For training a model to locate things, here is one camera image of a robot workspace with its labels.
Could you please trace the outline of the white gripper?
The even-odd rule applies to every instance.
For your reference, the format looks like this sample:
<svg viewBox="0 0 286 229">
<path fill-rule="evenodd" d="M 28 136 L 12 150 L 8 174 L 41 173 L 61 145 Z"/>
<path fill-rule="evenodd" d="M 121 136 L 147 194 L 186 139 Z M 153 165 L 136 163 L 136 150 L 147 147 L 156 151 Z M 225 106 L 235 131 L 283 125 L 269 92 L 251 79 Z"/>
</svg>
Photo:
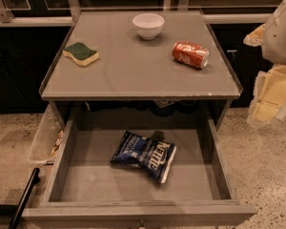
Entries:
<svg viewBox="0 0 286 229">
<path fill-rule="evenodd" d="M 286 116 L 286 0 L 265 25 L 247 34 L 243 43 L 251 47 L 262 44 L 263 57 L 277 63 L 266 73 L 259 72 L 255 79 L 247 123 L 253 128 L 261 128 Z"/>
</svg>

